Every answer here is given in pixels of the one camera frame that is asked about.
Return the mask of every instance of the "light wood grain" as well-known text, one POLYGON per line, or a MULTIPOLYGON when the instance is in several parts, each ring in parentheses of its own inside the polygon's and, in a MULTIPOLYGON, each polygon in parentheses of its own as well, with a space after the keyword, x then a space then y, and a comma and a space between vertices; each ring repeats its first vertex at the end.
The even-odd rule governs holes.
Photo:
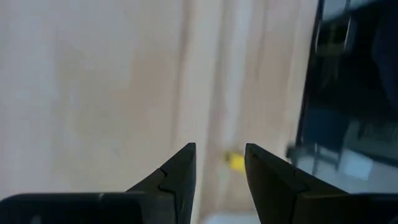
POLYGON ((0 2, 0 198, 128 189, 197 142, 192 221, 252 209, 221 162, 294 139, 316 0, 0 2))
POLYGON ((201 217, 254 208, 223 152, 254 142, 284 158, 295 140, 317 2, 224 1, 201 217))

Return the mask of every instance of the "black plastic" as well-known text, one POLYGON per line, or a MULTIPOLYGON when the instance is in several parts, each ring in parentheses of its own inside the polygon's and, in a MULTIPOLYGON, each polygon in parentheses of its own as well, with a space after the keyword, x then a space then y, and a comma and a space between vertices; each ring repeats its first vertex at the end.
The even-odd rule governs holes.
POLYGON ((351 195, 246 145, 246 175, 261 223, 393 223, 398 195, 351 195))
POLYGON ((196 146, 187 144, 127 192, 21 194, 0 202, 1 224, 190 223, 196 146))

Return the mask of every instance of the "wooden surface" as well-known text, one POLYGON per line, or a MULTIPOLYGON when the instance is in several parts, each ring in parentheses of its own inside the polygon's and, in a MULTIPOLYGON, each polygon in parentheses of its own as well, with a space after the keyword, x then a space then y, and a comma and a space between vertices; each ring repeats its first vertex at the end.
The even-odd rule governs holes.
POLYGON ((252 208, 221 163, 294 139, 316 0, 0 2, 0 198, 118 191, 197 142, 193 222, 252 208))
POLYGON ((254 209, 244 174, 221 162, 223 152, 244 153, 253 142, 284 158, 295 141, 317 3, 223 2, 202 218, 254 209))

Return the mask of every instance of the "wooden table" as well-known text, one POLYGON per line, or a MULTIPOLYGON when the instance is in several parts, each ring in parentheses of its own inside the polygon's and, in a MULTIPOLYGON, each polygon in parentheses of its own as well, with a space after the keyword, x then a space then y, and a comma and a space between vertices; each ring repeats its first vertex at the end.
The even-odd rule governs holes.
POLYGON ((0 197, 125 190, 195 141, 192 220, 251 207, 221 155, 255 142, 283 156, 294 140, 316 8, 2 1, 0 197))

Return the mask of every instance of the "yellow object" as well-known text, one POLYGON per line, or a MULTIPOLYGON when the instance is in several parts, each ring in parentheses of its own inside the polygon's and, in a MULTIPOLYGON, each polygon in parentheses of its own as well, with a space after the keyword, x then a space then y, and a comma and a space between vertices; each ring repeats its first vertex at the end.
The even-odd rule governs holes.
POLYGON ((245 172, 244 171, 244 156, 236 152, 226 152, 225 160, 232 170, 245 172))

